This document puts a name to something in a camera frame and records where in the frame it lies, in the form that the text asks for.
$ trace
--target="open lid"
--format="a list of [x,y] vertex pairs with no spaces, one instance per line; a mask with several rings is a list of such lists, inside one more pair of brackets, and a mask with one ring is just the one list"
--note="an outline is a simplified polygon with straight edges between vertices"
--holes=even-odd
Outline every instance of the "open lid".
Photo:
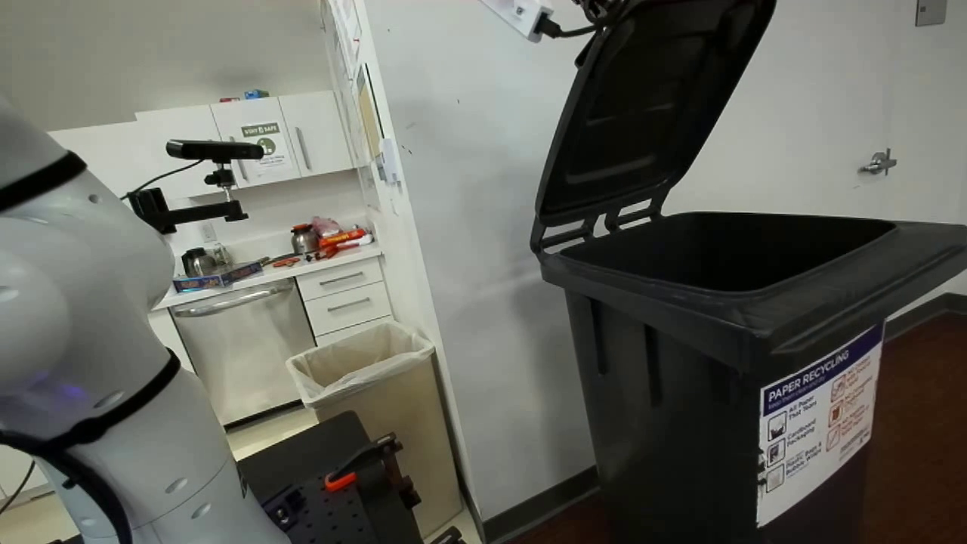
[[538,225],[654,198],[688,172],[740,81],[777,0],[628,0],[591,36],[557,126]]

